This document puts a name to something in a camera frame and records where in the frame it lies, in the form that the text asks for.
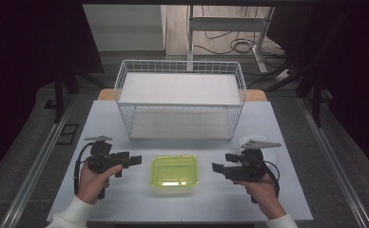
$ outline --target green translucent container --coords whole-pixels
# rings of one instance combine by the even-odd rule
[[[152,160],[151,184],[156,188],[189,188],[199,183],[197,157],[161,156]]]

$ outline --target metal rail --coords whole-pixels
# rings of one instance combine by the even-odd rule
[[[342,169],[340,162],[332,149],[329,141],[322,131],[320,127],[316,126],[315,120],[312,118],[310,114],[312,112],[309,103],[301,98],[298,98],[300,105],[304,111],[305,117],[309,122],[309,125],[312,128],[315,137],[317,138],[320,149],[323,152],[324,157],[327,159],[329,166],[335,175],[336,181],[338,182],[341,192],[345,196],[354,217],[359,224],[359,227],[367,228],[369,227],[369,217],[368,213],[366,212],[365,206],[363,205],[362,201],[359,198],[359,195],[353,185],[351,184],[350,180],[348,180],[347,175],[345,174],[344,170]]]
[[[30,167],[27,176],[22,182],[18,193],[10,205],[10,208],[6,215],[3,218],[3,221],[0,224],[0,227],[15,227],[22,216],[22,213],[25,210],[25,207],[29,201],[30,195],[33,192],[34,187],[36,186],[37,181],[40,178],[40,175],[45,168],[45,165],[49,159],[49,155],[56,144],[56,140],[60,135],[63,125],[66,122],[68,115],[72,109],[72,105],[75,100],[75,95],[70,94],[66,97],[66,108],[63,116],[61,116],[60,121],[55,123],[53,128],[51,129],[48,138],[46,139],[41,151],[36,156],[33,165]]]

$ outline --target table surface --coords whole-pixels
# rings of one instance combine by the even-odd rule
[[[248,90],[248,94],[260,91]],[[244,138],[281,143],[281,147],[264,149],[264,159],[275,163],[281,172],[280,201],[294,219],[312,219],[301,184],[290,160],[271,103],[246,102],[232,141],[133,141],[130,140],[114,99],[113,89],[103,90],[95,101],[68,171],[49,213],[63,210],[73,197],[73,166],[85,137],[112,137],[111,152],[130,151],[143,156],[143,163],[123,171],[119,179],[111,178],[106,198],[99,200],[90,221],[112,223],[249,223],[266,217],[243,187],[234,185],[223,175],[214,173],[211,163],[234,165],[225,153],[239,153]],[[151,161],[157,156],[195,155],[198,158],[199,183],[182,192],[161,191],[150,184]]]

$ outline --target wall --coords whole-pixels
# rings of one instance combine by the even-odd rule
[[[165,6],[84,5],[99,51],[164,50]]]

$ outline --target white shelf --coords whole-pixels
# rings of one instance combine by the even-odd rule
[[[242,105],[234,74],[152,72],[129,72],[118,103],[121,105]]]

